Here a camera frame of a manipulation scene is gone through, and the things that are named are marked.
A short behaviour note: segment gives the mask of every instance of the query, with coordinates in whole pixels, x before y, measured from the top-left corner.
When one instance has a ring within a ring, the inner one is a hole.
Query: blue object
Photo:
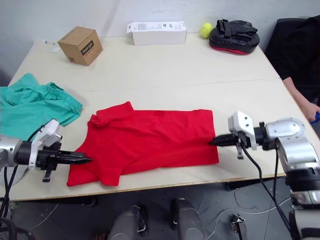
[[[26,141],[51,119],[62,126],[71,123],[80,116],[82,106],[53,82],[39,85],[27,73],[15,84],[0,87],[0,134]]]
[[[310,123],[311,124],[315,124],[315,123],[317,123],[317,122],[319,122],[320,121],[320,114],[317,112],[316,114],[315,114],[315,120],[314,121],[310,121]]]

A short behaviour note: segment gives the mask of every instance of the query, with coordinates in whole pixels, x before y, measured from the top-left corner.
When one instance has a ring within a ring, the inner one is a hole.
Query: black chair
[[[271,64],[273,63],[276,53],[281,47],[282,41],[304,21],[305,19],[303,18],[281,18],[276,21],[269,44],[264,52]]]

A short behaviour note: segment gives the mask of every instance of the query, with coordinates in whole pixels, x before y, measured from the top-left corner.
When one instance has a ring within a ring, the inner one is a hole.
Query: yellow ball
[[[201,37],[207,39],[212,29],[214,29],[214,26],[212,26],[210,22],[206,22],[205,24],[203,24],[200,30]]]

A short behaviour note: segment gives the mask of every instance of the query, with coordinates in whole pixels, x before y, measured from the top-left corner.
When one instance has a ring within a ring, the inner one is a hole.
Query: red shirt
[[[77,152],[93,161],[71,165],[67,185],[101,181],[117,186],[120,175],[156,168],[217,164],[211,110],[134,110],[130,102],[99,110],[88,122]]]

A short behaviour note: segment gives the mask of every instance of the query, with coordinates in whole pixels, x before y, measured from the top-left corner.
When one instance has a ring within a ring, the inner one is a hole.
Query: white table
[[[310,142],[314,146],[319,144],[318,137],[259,48],[247,56],[222,53],[211,50],[197,34],[188,34],[185,45],[133,46],[127,43],[126,37],[113,37],[103,40],[103,46],[102,55],[87,67],[69,63],[62,52],[49,53],[50,46],[35,43],[11,82],[30,72],[41,84],[53,81],[83,103],[80,118],[64,129],[64,150],[74,151],[81,145],[91,114],[126,101],[137,110],[210,109],[217,135],[229,132],[228,117],[237,110],[251,116],[256,126],[260,121],[295,117],[306,125],[305,134]],[[170,63],[166,64],[166,72],[153,73],[156,66],[166,62]],[[199,71],[202,65],[213,69]],[[252,65],[249,73],[243,69],[246,65]],[[257,169],[248,159],[237,159],[235,147],[219,147],[218,152],[219,164],[159,168],[123,175],[117,187],[99,182],[67,187],[67,165],[59,165],[52,172],[50,183],[42,182],[44,171],[29,171],[12,187],[10,199],[74,197],[258,177]],[[263,176],[272,177],[276,153],[260,148],[249,152],[260,164]]]

